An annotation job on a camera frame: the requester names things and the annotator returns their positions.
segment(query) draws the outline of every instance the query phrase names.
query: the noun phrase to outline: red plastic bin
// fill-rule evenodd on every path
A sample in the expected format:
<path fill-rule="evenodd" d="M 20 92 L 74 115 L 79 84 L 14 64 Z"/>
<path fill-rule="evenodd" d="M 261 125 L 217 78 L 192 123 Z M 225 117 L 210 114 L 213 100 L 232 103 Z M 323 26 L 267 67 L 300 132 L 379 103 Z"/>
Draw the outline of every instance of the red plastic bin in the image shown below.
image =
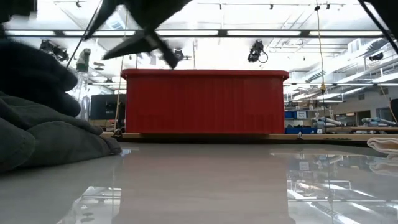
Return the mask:
<path fill-rule="evenodd" d="M 285 71 L 123 70 L 126 132 L 284 133 Z"/>

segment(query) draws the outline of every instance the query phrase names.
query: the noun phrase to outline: ribbed bin side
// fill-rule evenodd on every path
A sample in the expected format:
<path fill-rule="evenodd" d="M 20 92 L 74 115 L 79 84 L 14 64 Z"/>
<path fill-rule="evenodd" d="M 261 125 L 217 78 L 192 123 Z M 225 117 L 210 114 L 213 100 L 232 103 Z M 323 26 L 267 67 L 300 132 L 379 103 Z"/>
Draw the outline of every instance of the ribbed bin side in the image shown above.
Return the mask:
<path fill-rule="evenodd" d="M 283 133 L 282 82 L 277 76 L 127 76 L 126 131 Z"/>

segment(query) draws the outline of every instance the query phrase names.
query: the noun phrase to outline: wire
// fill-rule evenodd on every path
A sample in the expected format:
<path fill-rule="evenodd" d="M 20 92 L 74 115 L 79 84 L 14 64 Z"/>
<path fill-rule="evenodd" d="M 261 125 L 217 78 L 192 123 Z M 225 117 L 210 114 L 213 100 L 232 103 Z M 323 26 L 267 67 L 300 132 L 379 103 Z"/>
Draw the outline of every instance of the wire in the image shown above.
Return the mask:
<path fill-rule="evenodd" d="M 325 122 L 325 134 L 328 131 L 328 123 L 327 123 L 327 118 L 326 118 L 326 106 L 325 106 L 325 74 L 323 73 L 323 54 L 322 54 L 322 40 L 321 40 L 321 28 L 320 28 L 320 19 L 319 19 L 319 9 L 320 6 L 318 5 L 318 0 L 317 0 L 317 6 L 315 7 L 315 10 L 317 11 L 317 25 L 318 25 L 318 40 L 319 40 L 319 53 L 321 55 L 321 74 L 322 74 L 322 83 L 321 83 L 321 93 L 322 93 L 322 103 L 323 103 L 323 117 L 324 122 Z"/>
<path fill-rule="evenodd" d="M 262 53 L 264 53 L 264 54 L 267 56 L 267 59 L 265 60 L 265 62 L 262 62 L 262 61 L 260 61 L 260 59 L 259 59 L 259 62 L 260 62 L 260 63 L 267 63 L 267 62 L 268 62 L 268 54 L 267 54 L 265 51 L 262 51 Z"/>
<path fill-rule="evenodd" d="M 85 36 L 86 36 L 86 33 L 88 32 L 88 29 L 90 28 L 91 24 L 93 23 L 94 18 L 95 18 L 95 15 L 97 15 L 97 12 L 98 12 L 98 10 L 100 9 L 101 5 L 102 5 L 102 1 L 99 1 L 98 6 L 97 6 L 97 8 L 95 9 L 95 11 L 94 11 L 94 13 L 93 13 L 93 16 L 91 17 L 90 21 L 89 21 L 88 24 L 87 24 L 87 27 L 86 27 L 86 29 L 85 29 L 84 34 L 83 34 L 82 37 L 80 38 L 79 43 L 77 43 L 77 46 L 76 46 L 75 50 L 73 51 L 72 55 L 71 55 L 70 58 L 69 58 L 69 61 L 68 61 L 68 63 L 67 63 L 66 68 L 69 67 L 70 63 L 72 62 L 73 58 L 75 57 L 75 54 L 76 54 L 77 50 L 79 49 L 80 44 L 83 42 L 83 40 L 84 40 L 84 38 L 85 38 Z"/>
<path fill-rule="evenodd" d="M 383 33 L 384 37 L 388 40 L 388 42 L 391 44 L 391 47 L 394 49 L 394 51 L 396 52 L 396 54 L 398 54 L 398 46 L 396 45 L 396 43 L 394 42 L 394 40 L 391 38 L 390 34 L 387 32 L 387 30 L 381 25 L 381 23 L 376 19 L 376 17 L 374 17 L 373 13 L 369 10 L 368 6 L 365 4 L 365 2 L 363 0 L 358 0 L 359 4 L 362 6 L 362 8 L 365 10 L 365 12 L 368 14 L 368 16 L 372 19 L 372 21 L 375 23 L 375 25 L 380 29 L 380 31 Z M 389 102 L 388 107 L 390 108 L 390 112 L 392 117 L 394 118 L 394 121 L 396 123 L 397 122 L 397 118 L 394 114 L 394 112 L 392 112 L 392 108 L 391 108 L 391 100 L 387 97 L 387 95 L 384 93 L 384 89 L 382 86 L 380 86 L 380 89 L 383 93 L 383 95 L 386 97 L 387 101 Z"/>
<path fill-rule="evenodd" d="M 126 38 L 126 33 L 127 33 L 127 19 L 128 19 L 128 14 L 126 13 L 126 18 L 124 20 L 124 38 Z M 122 56 L 122 61 L 120 64 L 120 73 L 119 73 L 119 87 L 118 87 L 118 103 L 116 103 L 116 114 L 114 117 L 114 125 L 113 125 L 113 130 L 116 132 L 116 121 L 119 119 L 119 100 L 120 100 L 120 86 L 122 85 L 122 70 L 123 70 L 123 63 L 124 63 L 124 56 Z"/>

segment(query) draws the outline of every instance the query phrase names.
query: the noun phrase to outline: wooden platform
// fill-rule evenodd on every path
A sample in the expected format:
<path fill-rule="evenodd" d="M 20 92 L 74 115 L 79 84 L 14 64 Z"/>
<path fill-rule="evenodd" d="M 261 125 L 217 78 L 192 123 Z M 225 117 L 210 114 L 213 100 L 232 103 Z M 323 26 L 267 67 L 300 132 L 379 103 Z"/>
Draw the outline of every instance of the wooden platform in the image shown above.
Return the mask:
<path fill-rule="evenodd" d="M 105 132 L 104 137 L 111 137 L 113 133 Z M 299 139 L 297 134 L 264 134 L 264 135 L 225 135 L 225 134 L 139 134 L 123 133 L 120 139 L 231 139 L 245 138 L 258 140 L 276 140 L 276 141 L 360 141 L 366 142 L 373 137 L 379 138 L 398 138 L 398 134 L 303 134 Z"/>
<path fill-rule="evenodd" d="M 398 127 L 330 127 L 328 132 L 347 132 L 352 131 L 397 131 Z"/>

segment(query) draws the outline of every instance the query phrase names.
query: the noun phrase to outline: black monitor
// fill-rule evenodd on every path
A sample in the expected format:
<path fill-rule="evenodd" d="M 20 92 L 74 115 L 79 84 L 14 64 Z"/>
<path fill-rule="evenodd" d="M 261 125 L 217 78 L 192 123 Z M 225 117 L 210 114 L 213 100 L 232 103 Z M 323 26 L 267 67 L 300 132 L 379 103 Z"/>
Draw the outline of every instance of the black monitor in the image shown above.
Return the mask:
<path fill-rule="evenodd" d="M 124 120 L 126 117 L 126 94 L 120 94 L 119 101 L 119 120 Z M 117 102 L 117 94 L 92 96 L 90 120 L 115 119 Z"/>

